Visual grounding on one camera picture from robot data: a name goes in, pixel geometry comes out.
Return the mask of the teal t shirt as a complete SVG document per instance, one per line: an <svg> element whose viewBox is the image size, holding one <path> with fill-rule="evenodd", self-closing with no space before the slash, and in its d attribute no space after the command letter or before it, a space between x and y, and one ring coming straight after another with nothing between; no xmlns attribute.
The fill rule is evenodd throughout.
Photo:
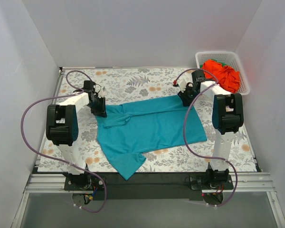
<svg viewBox="0 0 285 228"><path fill-rule="evenodd" d="M207 140L196 110L177 95L107 105L106 113L96 117L97 141L125 180L144 164L146 152Z"/></svg>

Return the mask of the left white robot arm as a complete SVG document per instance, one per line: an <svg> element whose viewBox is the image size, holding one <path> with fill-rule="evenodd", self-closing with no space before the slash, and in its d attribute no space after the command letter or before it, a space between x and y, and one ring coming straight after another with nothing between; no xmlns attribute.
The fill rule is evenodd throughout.
<svg viewBox="0 0 285 228"><path fill-rule="evenodd" d="M89 190L92 179L82 170L87 170L87 167L76 142L79 136L77 113L88 106L94 116L107 117L103 90L100 88L97 91L97 85L85 80L83 88L74 91L75 96L47 107L46 137L57 146L63 159L70 163L64 176L81 190Z"/></svg>

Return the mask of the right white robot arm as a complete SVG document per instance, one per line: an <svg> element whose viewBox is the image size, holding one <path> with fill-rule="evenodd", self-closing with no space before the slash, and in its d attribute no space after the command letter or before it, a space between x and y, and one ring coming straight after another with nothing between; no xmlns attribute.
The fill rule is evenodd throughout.
<svg viewBox="0 0 285 228"><path fill-rule="evenodd" d="M212 125L216 138L213 155L207 157L206 171L191 177L190 187L192 190L214 190L216 194L224 187L235 189L236 184L232 183L229 174L229 168L233 168L229 155L232 141L244 123L242 95L223 89L218 78L207 70L193 68L191 77L191 82L175 79L173 86L180 89L178 96L183 106L189 109L201 95L212 99Z"/></svg>

